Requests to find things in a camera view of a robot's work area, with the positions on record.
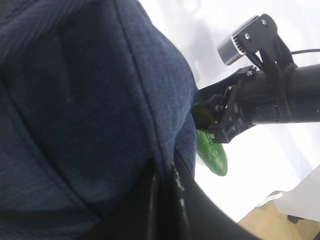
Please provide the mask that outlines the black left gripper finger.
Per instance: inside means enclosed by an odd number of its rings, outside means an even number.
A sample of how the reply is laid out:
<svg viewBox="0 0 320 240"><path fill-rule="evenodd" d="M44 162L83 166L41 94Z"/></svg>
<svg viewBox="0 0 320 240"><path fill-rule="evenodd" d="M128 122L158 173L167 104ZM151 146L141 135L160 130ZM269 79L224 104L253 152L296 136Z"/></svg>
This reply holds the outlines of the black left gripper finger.
<svg viewBox="0 0 320 240"><path fill-rule="evenodd" d="M167 179L156 178L154 240L255 240L225 215L195 182L175 150Z"/></svg>

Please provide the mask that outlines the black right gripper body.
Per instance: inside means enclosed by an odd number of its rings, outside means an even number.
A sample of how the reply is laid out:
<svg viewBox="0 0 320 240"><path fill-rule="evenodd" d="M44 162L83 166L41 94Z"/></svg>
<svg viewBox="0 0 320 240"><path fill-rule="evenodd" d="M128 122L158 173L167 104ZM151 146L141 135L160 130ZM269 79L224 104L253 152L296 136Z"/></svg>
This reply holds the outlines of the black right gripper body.
<svg viewBox="0 0 320 240"><path fill-rule="evenodd" d="M197 129L229 143L256 126L288 121L287 74L246 66L197 92Z"/></svg>

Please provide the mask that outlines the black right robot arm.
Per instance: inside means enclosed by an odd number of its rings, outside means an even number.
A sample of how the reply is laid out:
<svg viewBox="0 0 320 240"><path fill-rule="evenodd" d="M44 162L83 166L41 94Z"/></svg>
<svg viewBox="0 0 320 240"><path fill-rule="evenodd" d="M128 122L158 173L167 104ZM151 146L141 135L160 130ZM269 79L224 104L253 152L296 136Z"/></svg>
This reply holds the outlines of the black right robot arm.
<svg viewBox="0 0 320 240"><path fill-rule="evenodd" d="M320 66L290 66L277 77L247 66L198 95L196 129L227 144L256 125L319 122Z"/></svg>

